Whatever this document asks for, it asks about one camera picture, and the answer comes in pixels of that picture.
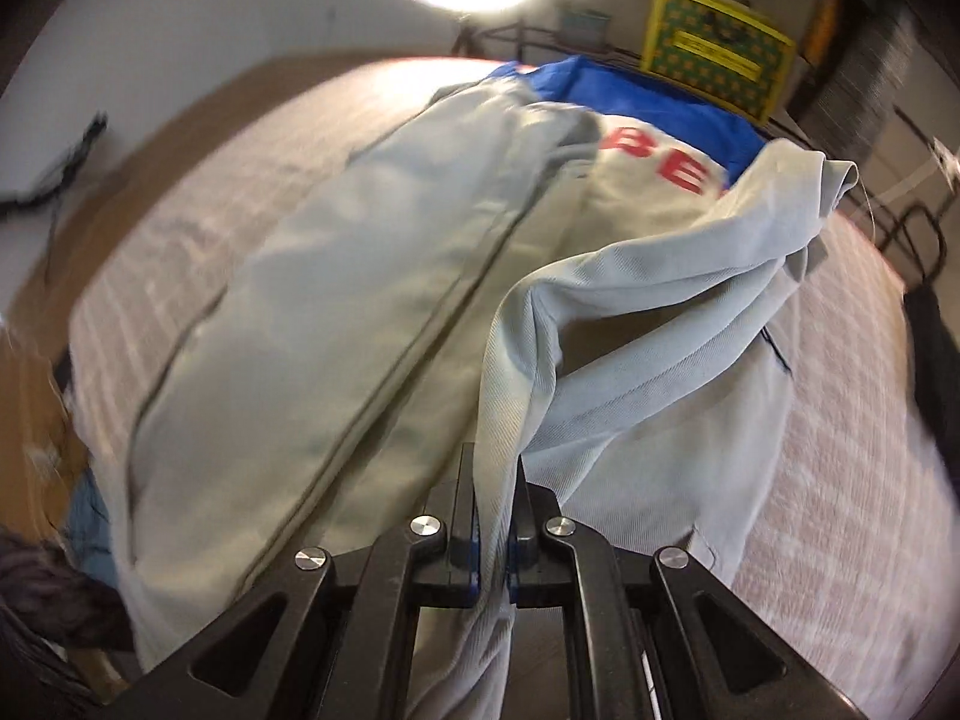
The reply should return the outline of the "brown cardboard box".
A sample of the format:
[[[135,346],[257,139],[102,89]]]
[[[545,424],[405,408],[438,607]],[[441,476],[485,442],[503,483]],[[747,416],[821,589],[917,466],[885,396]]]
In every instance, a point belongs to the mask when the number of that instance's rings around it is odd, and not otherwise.
[[[88,466],[53,369],[2,328],[2,525],[52,539]]]

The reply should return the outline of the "yellow green patterned box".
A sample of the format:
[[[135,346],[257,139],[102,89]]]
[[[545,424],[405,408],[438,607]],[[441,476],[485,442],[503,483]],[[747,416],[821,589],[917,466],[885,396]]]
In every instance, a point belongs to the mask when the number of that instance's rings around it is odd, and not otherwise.
[[[788,34],[734,0],[652,0],[640,70],[763,125],[794,55]]]

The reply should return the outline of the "black metal clothes rack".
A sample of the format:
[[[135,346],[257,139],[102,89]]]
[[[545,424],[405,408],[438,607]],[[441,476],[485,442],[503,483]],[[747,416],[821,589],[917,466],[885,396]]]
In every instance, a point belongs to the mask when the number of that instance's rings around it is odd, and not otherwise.
[[[555,29],[521,18],[501,26],[460,20],[451,54],[534,71],[534,85],[547,98],[652,122],[711,154],[731,176],[747,167],[763,142],[776,137],[810,149],[833,146],[784,107],[765,124],[750,124],[690,91],[643,75],[636,52],[573,43]],[[844,213],[911,286],[935,288],[957,277],[957,151],[896,107],[862,165],[866,177],[843,203]]]

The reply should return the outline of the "small green plant pot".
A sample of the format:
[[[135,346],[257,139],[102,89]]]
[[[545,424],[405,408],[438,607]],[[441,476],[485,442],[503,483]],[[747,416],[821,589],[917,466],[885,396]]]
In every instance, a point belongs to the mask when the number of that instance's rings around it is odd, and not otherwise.
[[[563,46],[586,52],[604,52],[610,16],[596,10],[566,7],[558,16],[558,41]]]

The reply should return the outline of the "dark clothes pile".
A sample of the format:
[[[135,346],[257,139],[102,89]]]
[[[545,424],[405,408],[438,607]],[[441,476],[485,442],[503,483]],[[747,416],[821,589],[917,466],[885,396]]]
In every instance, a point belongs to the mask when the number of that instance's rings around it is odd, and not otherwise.
[[[112,652],[133,649],[114,587],[78,571],[50,541],[2,532],[2,650],[13,666],[75,709],[104,706],[127,681]]]

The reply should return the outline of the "pink plaid bed blanket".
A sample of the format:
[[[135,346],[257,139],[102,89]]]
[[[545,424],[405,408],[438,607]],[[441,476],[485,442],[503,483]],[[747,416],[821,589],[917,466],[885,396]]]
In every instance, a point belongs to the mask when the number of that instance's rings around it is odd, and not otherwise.
[[[75,426],[110,493],[174,344],[348,154],[483,60],[286,57],[181,110],[125,161],[67,320]],[[794,405],[736,587],[867,715],[907,718],[958,644],[958,509],[913,403],[900,280],[841,216],[799,289]]]

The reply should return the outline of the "grey and blue work jacket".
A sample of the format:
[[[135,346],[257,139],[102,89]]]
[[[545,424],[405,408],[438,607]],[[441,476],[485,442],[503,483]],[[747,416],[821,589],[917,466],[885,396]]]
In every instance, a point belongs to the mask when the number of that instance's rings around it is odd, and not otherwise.
[[[731,582],[793,401],[794,294],[856,179],[786,140],[731,177],[521,76],[438,96],[275,227],[145,403],[110,500],[140,663],[296,535],[373,543],[464,442],[482,591],[427,617],[412,717],[501,709],[519,475],[613,544],[682,546]]]

